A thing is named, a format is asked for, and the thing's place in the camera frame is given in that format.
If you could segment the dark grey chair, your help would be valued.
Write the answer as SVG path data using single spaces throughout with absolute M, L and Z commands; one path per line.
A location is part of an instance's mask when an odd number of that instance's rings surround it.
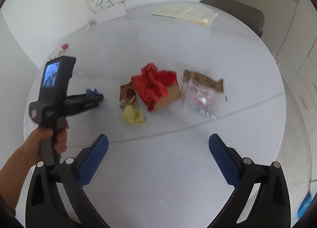
M 201 0 L 200 2 L 236 17 L 261 37 L 264 26 L 262 11 L 233 0 Z

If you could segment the red white small box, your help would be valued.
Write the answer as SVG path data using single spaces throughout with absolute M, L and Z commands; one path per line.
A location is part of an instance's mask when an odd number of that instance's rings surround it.
M 61 47 L 55 49 L 55 51 L 53 51 L 50 54 L 49 59 L 54 60 L 54 59 L 60 57 L 64 52 L 66 52 L 68 50 L 68 48 L 69 48 L 68 44 L 64 43 Z

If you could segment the clear brown plastic bag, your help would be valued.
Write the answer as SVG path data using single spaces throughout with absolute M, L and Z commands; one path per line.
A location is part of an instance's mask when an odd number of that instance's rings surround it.
M 181 90 L 189 110 L 214 120 L 219 104 L 227 101 L 224 80 L 215 81 L 197 71 L 184 70 Z

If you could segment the brown cardboard piece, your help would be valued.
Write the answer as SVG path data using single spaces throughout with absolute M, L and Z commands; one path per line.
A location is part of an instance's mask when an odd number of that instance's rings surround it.
M 164 96 L 160 102 L 155 102 L 151 109 L 148 108 L 148 112 L 163 110 L 182 96 L 178 82 L 174 82 L 172 85 L 168 86 L 167 91 L 168 95 Z

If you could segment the white card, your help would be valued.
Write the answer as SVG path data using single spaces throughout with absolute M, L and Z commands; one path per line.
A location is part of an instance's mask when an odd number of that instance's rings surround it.
M 126 15 L 124 4 L 115 5 L 94 14 L 94 19 L 98 25 Z

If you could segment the red paper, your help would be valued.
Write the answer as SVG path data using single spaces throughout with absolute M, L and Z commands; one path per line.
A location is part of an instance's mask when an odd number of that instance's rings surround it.
M 148 63 L 141 69 L 141 74 L 131 77 L 135 91 L 148 108 L 160 102 L 168 95 L 167 87 L 177 81 L 177 73 L 170 70 L 158 70 L 154 63 Z

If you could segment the yellow paper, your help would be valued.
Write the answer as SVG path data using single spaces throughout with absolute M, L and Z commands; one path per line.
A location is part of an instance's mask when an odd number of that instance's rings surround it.
M 147 124 L 142 109 L 135 109 L 133 105 L 126 105 L 124 107 L 121 118 L 132 126 Z

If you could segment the beige cabinet with drawers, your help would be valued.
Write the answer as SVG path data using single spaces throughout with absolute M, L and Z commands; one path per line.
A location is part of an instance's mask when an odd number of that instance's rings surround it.
M 264 14 L 261 38 L 303 118 L 316 167 L 316 9 L 311 0 L 234 0 Z

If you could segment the brown snack wrapper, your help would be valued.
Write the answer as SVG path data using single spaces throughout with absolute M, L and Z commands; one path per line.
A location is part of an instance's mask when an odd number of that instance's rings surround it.
M 133 105 L 136 99 L 136 92 L 133 82 L 120 86 L 119 103 L 124 109 L 126 105 Z

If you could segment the blue wrapper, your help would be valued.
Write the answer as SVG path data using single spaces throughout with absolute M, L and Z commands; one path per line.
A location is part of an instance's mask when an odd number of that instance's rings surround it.
M 91 90 L 91 89 L 86 89 L 86 96 L 97 96 L 99 95 L 99 92 L 97 89 Z

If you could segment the blue plastic bag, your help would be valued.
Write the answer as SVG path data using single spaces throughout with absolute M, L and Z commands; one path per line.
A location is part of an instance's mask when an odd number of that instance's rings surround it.
M 297 216 L 300 219 L 303 214 L 306 212 L 306 210 L 308 209 L 308 207 L 310 206 L 312 202 L 312 195 L 310 192 L 308 192 L 308 194 L 305 196 L 305 198 L 303 199 L 303 201 L 300 204 L 300 207 L 297 211 Z

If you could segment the open yellow notebook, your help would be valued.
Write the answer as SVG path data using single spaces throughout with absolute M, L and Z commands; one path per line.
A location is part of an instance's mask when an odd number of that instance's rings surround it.
M 219 16 L 218 13 L 213 11 L 200 10 L 185 5 L 168 5 L 165 8 L 154 11 L 152 15 L 174 18 L 203 26 L 210 25 Z

